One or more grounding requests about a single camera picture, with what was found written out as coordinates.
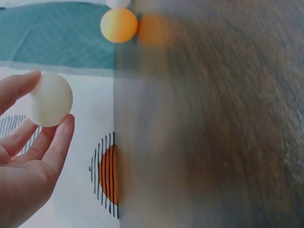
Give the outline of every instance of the hand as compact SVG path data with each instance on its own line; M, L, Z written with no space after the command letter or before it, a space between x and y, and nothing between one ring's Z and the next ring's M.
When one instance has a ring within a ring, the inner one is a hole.
M0 115L39 79L40 72L32 72L0 80ZM48 201L65 163L74 121L69 114L58 127L42 128L30 149L15 159L38 126L25 119L0 138L0 228L20 226Z

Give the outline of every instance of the white ping pong ball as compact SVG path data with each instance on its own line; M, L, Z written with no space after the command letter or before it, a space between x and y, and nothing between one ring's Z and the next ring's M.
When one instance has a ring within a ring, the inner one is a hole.
M30 120L41 127L53 127L70 113L73 93L68 82L56 73L41 73L31 98Z

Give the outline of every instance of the table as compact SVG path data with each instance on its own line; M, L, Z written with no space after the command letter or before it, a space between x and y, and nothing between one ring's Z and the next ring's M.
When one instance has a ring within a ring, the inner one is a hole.
M121 228L304 227L304 1L134 10L114 76Z

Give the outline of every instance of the ping pong ball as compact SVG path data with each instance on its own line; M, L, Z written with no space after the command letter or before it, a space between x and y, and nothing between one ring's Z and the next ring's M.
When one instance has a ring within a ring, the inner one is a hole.
M105 0L110 8L127 8L132 0Z
M42 127L53 127L70 113L73 104L72 89L68 82L56 73L43 73L31 98L30 120Z
M128 9L111 9L101 18L100 30L107 40L113 43L124 43L135 35L137 18Z

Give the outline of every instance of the orange ping pong ball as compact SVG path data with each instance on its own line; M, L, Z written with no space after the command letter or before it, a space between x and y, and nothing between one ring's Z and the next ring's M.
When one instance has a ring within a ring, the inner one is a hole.
M128 9L111 9L101 18L100 30L107 40L113 43L124 43L135 35L137 18Z

